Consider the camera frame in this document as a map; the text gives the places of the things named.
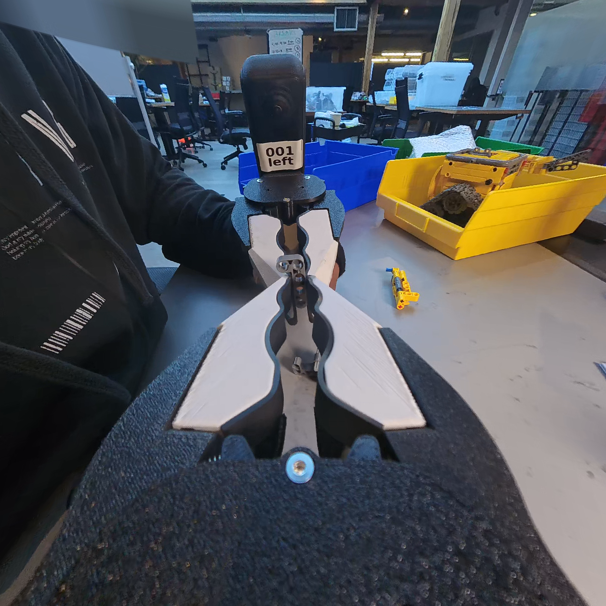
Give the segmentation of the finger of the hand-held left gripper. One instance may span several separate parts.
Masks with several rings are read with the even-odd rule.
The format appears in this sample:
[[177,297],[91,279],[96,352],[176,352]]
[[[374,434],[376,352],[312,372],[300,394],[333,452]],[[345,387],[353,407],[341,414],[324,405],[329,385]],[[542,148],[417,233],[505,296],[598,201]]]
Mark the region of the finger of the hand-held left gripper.
[[253,215],[248,217],[248,232],[250,249],[248,254],[253,267],[255,281],[263,288],[269,287],[283,277],[276,268],[278,257],[284,254],[278,238],[283,224],[269,215]]
[[338,241],[333,235],[329,212],[325,209],[309,210],[299,215],[298,228],[302,233],[301,255],[307,275],[329,286],[338,253]]

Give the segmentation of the grey angled brick beam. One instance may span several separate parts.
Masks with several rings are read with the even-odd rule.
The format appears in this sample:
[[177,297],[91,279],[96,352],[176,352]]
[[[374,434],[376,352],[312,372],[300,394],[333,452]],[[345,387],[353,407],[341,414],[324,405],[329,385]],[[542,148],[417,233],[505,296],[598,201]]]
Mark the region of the grey angled brick beam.
[[280,295],[286,322],[294,326],[304,316],[307,316],[309,322],[313,322],[314,314],[308,302],[308,281],[304,258],[300,254],[280,256],[276,262],[276,269],[286,278],[286,284]]

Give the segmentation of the person's left forearm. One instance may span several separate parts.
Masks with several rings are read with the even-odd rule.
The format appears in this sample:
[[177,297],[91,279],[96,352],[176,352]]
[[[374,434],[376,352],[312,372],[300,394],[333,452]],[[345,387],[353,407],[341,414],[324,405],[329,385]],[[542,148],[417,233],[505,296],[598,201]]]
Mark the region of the person's left forearm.
[[155,242],[163,255],[218,278],[248,278],[252,265],[231,221],[234,203],[173,168],[148,140],[128,162],[124,214],[138,244]]

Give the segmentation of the grey desk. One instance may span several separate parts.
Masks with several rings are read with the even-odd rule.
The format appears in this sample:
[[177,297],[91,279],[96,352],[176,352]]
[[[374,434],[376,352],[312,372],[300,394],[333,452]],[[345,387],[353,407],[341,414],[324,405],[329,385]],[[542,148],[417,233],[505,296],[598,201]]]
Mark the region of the grey desk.
[[[605,605],[605,283],[539,244],[452,261],[367,204],[337,291],[405,340],[501,449],[553,556]],[[388,267],[419,301],[397,310]]]

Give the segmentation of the blue storage bin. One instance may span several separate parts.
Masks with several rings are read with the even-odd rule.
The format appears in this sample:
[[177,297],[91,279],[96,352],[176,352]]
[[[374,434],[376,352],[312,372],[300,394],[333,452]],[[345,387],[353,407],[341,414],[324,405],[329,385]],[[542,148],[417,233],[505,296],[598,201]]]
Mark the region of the blue storage bin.
[[306,143],[304,151],[305,174],[323,180],[344,211],[376,200],[385,166],[397,154],[391,147],[339,141]]

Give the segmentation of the yellow brick piston assembly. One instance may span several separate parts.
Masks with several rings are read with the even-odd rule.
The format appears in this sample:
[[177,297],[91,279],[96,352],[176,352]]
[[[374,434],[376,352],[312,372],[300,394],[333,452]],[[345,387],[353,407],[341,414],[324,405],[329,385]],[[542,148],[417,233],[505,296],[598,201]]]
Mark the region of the yellow brick piston assembly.
[[419,301],[419,293],[413,292],[403,269],[388,267],[385,271],[391,275],[391,287],[397,310]]

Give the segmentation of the stack of clear boxes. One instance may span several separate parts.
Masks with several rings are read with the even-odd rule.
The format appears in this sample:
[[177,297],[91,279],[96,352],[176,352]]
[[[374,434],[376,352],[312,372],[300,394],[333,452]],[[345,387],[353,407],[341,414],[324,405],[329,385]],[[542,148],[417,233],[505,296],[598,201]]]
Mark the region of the stack of clear boxes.
[[407,90],[410,95],[416,94],[418,72],[422,66],[417,64],[397,65],[387,69],[383,91],[393,92],[399,86],[400,81],[407,80]]

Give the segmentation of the white crumpled foam sheet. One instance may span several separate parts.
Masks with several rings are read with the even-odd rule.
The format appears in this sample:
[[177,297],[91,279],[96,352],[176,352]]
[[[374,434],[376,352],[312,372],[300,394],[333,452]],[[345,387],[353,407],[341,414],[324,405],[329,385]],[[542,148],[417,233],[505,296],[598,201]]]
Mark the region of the white crumpled foam sheet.
[[471,128],[458,125],[442,133],[409,139],[409,158],[421,158],[427,153],[448,154],[477,147]]

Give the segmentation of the yellow tracked toy vehicle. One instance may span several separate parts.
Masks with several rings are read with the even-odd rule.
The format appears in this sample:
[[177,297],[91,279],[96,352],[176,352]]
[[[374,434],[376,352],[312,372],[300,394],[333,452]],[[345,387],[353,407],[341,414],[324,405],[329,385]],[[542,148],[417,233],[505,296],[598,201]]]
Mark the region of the yellow tracked toy vehicle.
[[590,155],[589,149],[556,158],[480,147],[448,153],[420,208],[465,227],[489,193],[549,182],[558,172],[576,170]]

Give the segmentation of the white storage box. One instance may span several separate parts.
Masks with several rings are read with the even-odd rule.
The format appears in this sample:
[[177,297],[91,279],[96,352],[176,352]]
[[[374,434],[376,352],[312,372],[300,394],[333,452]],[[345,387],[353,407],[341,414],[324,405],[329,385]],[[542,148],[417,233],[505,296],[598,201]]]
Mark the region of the white storage box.
[[415,108],[456,107],[473,68],[470,62],[429,62],[421,66],[416,78]]

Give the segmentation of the large yellow storage bin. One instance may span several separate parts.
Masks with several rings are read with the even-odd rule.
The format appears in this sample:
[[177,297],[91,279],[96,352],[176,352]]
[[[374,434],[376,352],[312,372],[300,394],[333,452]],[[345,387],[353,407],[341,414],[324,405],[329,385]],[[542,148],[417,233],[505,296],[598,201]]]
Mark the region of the large yellow storage bin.
[[442,156],[389,161],[376,204],[384,218],[453,260],[572,234],[605,197],[605,167],[522,173],[507,190],[489,193],[465,227],[420,208]]

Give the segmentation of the person's black printed hoodie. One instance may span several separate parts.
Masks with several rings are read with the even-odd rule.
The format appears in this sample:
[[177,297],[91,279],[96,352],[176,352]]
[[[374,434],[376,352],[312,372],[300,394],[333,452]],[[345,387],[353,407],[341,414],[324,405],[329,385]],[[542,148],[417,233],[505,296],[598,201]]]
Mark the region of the person's black printed hoodie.
[[153,161],[59,42],[1,26],[1,557],[130,403],[165,323],[135,243]]

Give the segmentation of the wooden work table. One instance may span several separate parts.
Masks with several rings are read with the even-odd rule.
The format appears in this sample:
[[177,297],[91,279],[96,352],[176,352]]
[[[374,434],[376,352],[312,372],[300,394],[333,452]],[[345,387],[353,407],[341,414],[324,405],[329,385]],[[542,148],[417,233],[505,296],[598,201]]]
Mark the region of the wooden work table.
[[487,108],[474,106],[415,107],[404,118],[394,105],[378,105],[371,110],[371,123],[362,136],[378,142],[386,139],[417,138],[425,131],[440,133],[446,127],[468,125],[477,136],[485,136],[492,122],[514,118],[520,120],[532,111],[528,109]]

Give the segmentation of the green storage bin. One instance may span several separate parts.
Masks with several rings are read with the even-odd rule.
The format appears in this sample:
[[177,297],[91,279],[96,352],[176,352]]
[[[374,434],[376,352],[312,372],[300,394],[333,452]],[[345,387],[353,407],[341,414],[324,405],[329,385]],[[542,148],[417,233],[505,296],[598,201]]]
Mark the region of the green storage bin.
[[[519,153],[529,153],[532,155],[542,155],[544,148],[541,146],[532,146],[530,144],[509,142],[503,140],[493,140],[491,138],[476,137],[475,143],[477,147],[490,148],[492,150],[507,150]],[[393,139],[383,140],[384,147],[396,148],[398,150],[396,159],[406,159],[411,157],[413,147],[411,140],[408,139]]]

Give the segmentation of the thick wooden post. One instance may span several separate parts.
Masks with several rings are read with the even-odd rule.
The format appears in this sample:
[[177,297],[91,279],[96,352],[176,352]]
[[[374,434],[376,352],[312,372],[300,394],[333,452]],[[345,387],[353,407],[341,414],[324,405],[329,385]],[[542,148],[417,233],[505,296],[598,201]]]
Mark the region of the thick wooden post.
[[461,0],[444,1],[431,62],[449,62],[452,38]]

